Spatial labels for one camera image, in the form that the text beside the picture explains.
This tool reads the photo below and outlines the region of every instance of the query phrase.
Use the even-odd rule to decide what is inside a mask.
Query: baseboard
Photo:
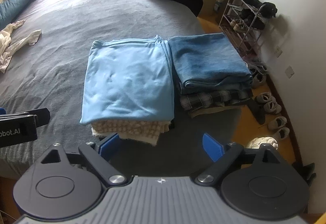
[[[301,153],[300,153],[300,149],[299,149],[299,144],[298,144],[297,138],[295,136],[294,129],[293,129],[293,126],[291,124],[290,117],[287,114],[287,111],[286,111],[286,109],[284,107],[282,99],[281,99],[280,95],[278,94],[278,91],[277,91],[277,89],[276,89],[276,87],[275,87],[275,85],[274,85],[274,83],[273,83],[273,81],[272,81],[272,79],[271,79],[271,77],[269,75],[267,75],[266,82],[268,84],[268,87],[271,90],[271,93],[275,97],[276,101],[282,107],[281,115],[284,116],[287,119],[286,127],[290,129],[289,138],[290,138],[290,141],[291,141],[291,144],[292,144],[292,147],[293,147],[295,160],[302,164],[302,157],[301,157]]]

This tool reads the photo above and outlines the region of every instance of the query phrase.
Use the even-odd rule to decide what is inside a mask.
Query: folded clothes
[[[232,105],[232,106],[224,106],[224,107],[210,107],[206,109],[199,109],[195,111],[190,111],[189,115],[191,118],[196,117],[197,115],[202,115],[202,114],[213,114],[213,113],[219,113],[222,111],[226,110],[231,110],[231,109],[241,109],[244,107],[244,105]]]
[[[216,90],[209,93],[196,93],[180,96],[184,110],[199,110],[210,106],[227,106],[252,98],[252,90]]]
[[[249,89],[252,75],[223,33],[170,38],[181,94]]]
[[[104,120],[92,123],[93,135],[108,136],[118,133],[122,139],[134,139],[156,145],[159,135],[169,131],[170,122]]]
[[[158,35],[94,41],[81,113],[82,125],[101,120],[172,120],[174,89],[167,41]]]

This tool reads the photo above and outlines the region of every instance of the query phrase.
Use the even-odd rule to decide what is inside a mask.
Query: wall outlet
[[[291,78],[294,75],[294,71],[293,68],[291,66],[289,66],[286,70],[285,70],[285,74],[287,75],[288,78]]]
[[[276,54],[276,57],[280,57],[280,55],[283,53],[283,51],[280,49],[279,46],[277,46],[275,48],[275,54]]]

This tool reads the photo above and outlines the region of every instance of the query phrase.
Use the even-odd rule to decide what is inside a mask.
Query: round pad
[[[36,190],[44,197],[59,198],[70,194],[74,187],[73,180],[63,176],[52,176],[39,181]]]
[[[250,180],[249,189],[260,197],[273,198],[284,194],[286,183],[273,176],[259,176]]]
[[[306,207],[309,188],[289,165],[263,163],[227,175],[221,184],[226,203],[247,216],[282,220]]]

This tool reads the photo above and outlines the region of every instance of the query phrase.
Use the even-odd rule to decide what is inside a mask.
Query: white sneaker
[[[287,119],[284,116],[278,116],[273,121],[270,121],[267,125],[269,130],[277,130],[286,125]]]
[[[237,25],[238,23],[242,22],[242,20],[237,19],[237,20],[232,20],[230,22],[230,26],[233,28],[235,25]]]
[[[286,139],[290,134],[290,129],[287,127],[282,127],[279,129],[274,135],[272,135],[273,138],[276,140],[283,140]]]
[[[272,96],[270,92],[262,92],[261,94],[255,97],[255,101],[257,103],[265,104],[268,102],[276,101],[276,99],[275,97]]]
[[[261,85],[263,85],[265,83],[266,83],[266,75],[262,75],[262,74],[258,73],[252,79],[251,87],[253,89],[256,89],[256,88],[258,88],[259,86],[261,86]]]
[[[279,114],[282,110],[281,105],[275,101],[268,102],[264,105],[264,111],[267,114]]]

